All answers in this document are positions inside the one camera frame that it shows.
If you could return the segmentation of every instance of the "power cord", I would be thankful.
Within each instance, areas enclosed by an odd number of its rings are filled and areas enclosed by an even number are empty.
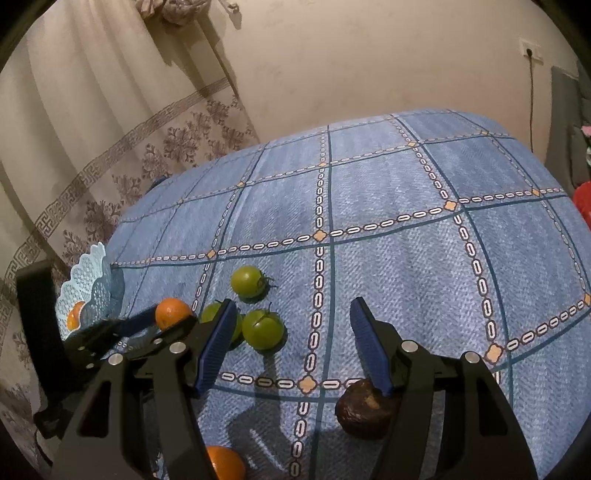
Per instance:
[[[527,56],[530,60],[530,85],[531,85],[531,95],[530,95],[530,150],[534,152],[534,137],[533,137],[533,123],[534,123],[534,59],[533,59],[533,52],[531,48],[526,50]]]

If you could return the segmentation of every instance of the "orange in basket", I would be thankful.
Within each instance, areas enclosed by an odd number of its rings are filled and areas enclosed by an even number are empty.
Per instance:
[[[66,327],[69,331],[76,330],[80,326],[80,311],[82,310],[83,306],[84,302],[79,301],[70,310],[70,313],[68,313]]]

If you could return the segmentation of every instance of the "beige wall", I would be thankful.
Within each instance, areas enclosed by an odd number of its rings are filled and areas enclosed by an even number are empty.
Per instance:
[[[545,159],[550,67],[576,57],[531,0],[236,0],[238,30],[214,0],[202,27],[216,46],[261,141],[327,122],[415,108],[489,116]]]

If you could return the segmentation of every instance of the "checkered tablecloth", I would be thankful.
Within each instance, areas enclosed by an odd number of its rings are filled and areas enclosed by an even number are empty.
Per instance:
[[[386,115],[228,155],[150,191],[107,252],[123,317],[168,296],[196,312],[237,300],[229,280],[245,264],[275,280],[265,306],[285,347],[228,352],[195,403],[206,443],[239,452],[248,478],[368,477],[379,442],[349,437],[334,414],[366,377],[357,296],[434,353],[479,352],[540,476],[591,411],[591,233],[544,166],[481,116]],[[503,461],[490,452],[488,467]]]

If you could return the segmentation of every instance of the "mandarin orange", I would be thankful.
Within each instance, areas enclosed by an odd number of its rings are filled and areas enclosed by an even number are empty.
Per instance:
[[[219,480],[244,480],[246,466],[234,450],[212,445],[207,447],[207,452]]]
[[[164,299],[156,307],[156,325],[166,330],[192,315],[191,307],[179,299]]]
[[[68,313],[68,318],[66,320],[66,328],[69,331],[76,330],[80,326],[80,311],[84,306],[83,301],[77,302],[73,308]]]

